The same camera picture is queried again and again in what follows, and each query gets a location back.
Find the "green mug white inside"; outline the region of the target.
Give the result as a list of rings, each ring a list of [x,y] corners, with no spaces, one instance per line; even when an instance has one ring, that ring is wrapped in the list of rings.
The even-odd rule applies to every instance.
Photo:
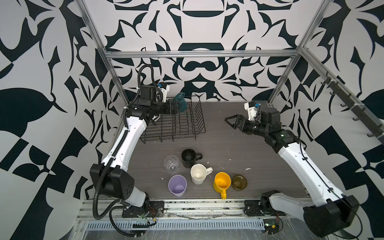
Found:
[[[177,113],[183,113],[187,109],[187,102],[185,100],[185,96],[186,96],[185,93],[180,92],[174,97]]]

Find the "black wire dish rack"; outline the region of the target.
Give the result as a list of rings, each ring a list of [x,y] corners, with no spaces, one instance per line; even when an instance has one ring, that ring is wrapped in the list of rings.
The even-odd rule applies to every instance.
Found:
[[[150,123],[142,133],[143,143],[151,141],[166,141],[176,139],[196,139],[206,133],[201,96],[193,94],[186,98],[187,108],[182,113],[161,115],[155,123]]]

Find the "cream white ceramic mug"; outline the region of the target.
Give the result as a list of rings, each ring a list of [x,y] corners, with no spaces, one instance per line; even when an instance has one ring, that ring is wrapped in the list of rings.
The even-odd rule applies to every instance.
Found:
[[[212,172],[212,167],[206,168],[202,164],[195,164],[191,167],[190,175],[195,185],[201,185]]]

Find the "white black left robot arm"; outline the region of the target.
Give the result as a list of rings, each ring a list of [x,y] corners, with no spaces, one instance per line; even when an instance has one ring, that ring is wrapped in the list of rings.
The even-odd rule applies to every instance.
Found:
[[[169,99],[169,90],[170,85],[166,83],[153,81],[151,85],[144,85],[138,80],[138,91],[123,110],[123,127],[119,136],[107,156],[90,169],[95,188],[93,217],[101,220],[108,215],[113,228],[126,237],[142,237],[146,231],[120,229],[113,220],[113,211],[132,210],[144,220],[150,211],[149,194],[139,190],[134,178],[128,174],[134,149],[150,122],[154,123],[162,115],[175,116],[187,109],[185,94],[179,93]]]

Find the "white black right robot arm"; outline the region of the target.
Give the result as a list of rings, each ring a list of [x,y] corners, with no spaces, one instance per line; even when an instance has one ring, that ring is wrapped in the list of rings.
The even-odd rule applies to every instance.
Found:
[[[358,217],[358,200],[337,188],[305,152],[300,138],[283,129],[280,112],[272,107],[262,108],[254,102],[246,103],[245,110],[247,116],[234,115],[225,118],[225,122],[247,135],[263,137],[291,167],[311,197],[310,201],[296,200],[272,190],[262,194],[257,207],[246,206],[245,214],[283,212],[304,222],[319,238],[349,227]]]

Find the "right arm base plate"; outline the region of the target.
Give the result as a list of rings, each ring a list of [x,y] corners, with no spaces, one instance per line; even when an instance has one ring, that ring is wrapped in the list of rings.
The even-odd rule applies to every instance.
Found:
[[[264,200],[245,200],[244,204],[244,213],[248,217],[286,216],[284,212],[274,210],[270,204]]]

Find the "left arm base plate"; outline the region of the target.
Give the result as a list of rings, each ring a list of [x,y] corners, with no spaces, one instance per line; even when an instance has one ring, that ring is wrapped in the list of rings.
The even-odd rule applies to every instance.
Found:
[[[164,213],[165,202],[164,201],[149,201],[149,205],[139,207],[128,207],[123,210],[123,218],[155,218],[162,216]]]

